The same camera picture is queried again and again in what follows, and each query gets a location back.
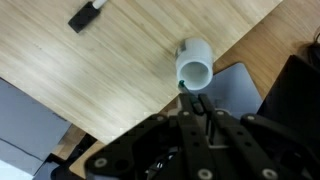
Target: white cup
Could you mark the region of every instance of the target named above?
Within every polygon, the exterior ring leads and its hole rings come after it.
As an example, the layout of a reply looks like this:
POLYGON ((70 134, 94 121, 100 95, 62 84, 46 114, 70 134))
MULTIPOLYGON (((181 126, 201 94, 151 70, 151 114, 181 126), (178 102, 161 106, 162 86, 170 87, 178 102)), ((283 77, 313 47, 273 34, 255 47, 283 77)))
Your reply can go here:
POLYGON ((176 51, 177 79, 184 80, 189 90, 203 89, 211 82, 212 66, 212 50, 203 39, 186 39, 176 51))

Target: black metal frame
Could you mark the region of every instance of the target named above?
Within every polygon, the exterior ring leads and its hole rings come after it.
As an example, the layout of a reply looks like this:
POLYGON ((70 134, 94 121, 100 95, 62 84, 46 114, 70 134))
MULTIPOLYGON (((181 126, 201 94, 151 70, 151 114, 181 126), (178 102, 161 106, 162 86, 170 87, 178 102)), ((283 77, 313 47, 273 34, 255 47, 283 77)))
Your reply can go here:
POLYGON ((91 156, 87 179, 320 179, 319 157, 298 133, 255 114, 236 120, 206 95, 199 121, 190 94, 179 99, 176 116, 152 115, 91 156))

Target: screw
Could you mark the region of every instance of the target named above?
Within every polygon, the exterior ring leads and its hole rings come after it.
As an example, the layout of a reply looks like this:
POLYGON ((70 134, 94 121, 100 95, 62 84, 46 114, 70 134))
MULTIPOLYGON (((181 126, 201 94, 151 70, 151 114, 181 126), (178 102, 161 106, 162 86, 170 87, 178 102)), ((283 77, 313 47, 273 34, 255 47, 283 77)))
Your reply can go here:
POLYGON ((157 120, 158 120, 158 121, 162 121, 162 120, 164 120, 164 118, 163 118, 162 116, 158 116, 158 117, 157 117, 157 120))
POLYGON ((97 159, 95 162, 94 162, 94 166, 96 168, 102 168, 104 167, 105 165, 107 165, 108 161, 106 158, 99 158, 97 159))
POLYGON ((198 176, 201 180, 211 180, 213 175, 208 169, 200 169, 198 171, 198 176))
POLYGON ((223 111, 218 111, 217 114, 220 115, 220 116, 223 116, 224 112, 223 111))
POLYGON ((183 112, 183 115, 185 115, 185 116, 189 116, 189 112, 188 111, 185 111, 185 112, 183 112))
POLYGON ((248 116, 247 117, 250 121, 253 121, 255 118, 254 118, 254 116, 248 116))
POLYGON ((277 180, 278 179, 277 172, 275 172, 272 169, 263 169, 262 170, 262 175, 267 180, 277 180))

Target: wooden tabletop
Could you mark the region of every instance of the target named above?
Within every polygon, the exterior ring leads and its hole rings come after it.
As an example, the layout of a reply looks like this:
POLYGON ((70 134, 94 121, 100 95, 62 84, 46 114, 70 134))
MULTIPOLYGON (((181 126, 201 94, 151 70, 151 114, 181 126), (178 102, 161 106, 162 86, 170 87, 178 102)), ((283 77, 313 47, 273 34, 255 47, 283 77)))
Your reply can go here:
POLYGON ((86 0, 0 1, 0 76, 104 143, 177 94, 174 51, 202 37, 215 59, 281 0, 110 0, 77 34, 86 0))

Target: bolt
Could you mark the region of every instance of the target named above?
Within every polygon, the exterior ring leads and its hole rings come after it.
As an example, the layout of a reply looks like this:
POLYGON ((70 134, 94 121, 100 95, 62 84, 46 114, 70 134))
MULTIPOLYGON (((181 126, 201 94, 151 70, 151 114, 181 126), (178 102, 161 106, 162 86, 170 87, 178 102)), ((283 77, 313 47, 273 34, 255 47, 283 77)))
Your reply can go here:
POLYGON ((213 175, 208 169, 200 169, 198 171, 198 176, 201 180, 211 180, 213 175))
POLYGON ((273 169, 263 169, 262 175, 267 180, 277 180, 278 174, 273 169))
POLYGON ((248 116, 247 117, 250 121, 253 121, 255 118, 254 118, 254 116, 248 116))
POLYGON ((189 116, 189 112, 188 111, 185 111, 185 112, 183 112, 183 115, 185 115, 185 116, 189 116))
POLYGON ((220 116, 223 116, 224 112, 223 111, 218 111, 217 114, 220 115, 220 116))
POLYGON ((158 120, 158 121, 162 121, 162 120, 164 120, 164 118, 163 118, 162 116, 158 116, 158 117, 157 117, 157 120, 158 120))
POLYGON ((108 163, 108 161, 106 158, 99 158, 94 162, 94 166, 96 168, 102 168, 102 167, 106 166, 107 163, 108 163))

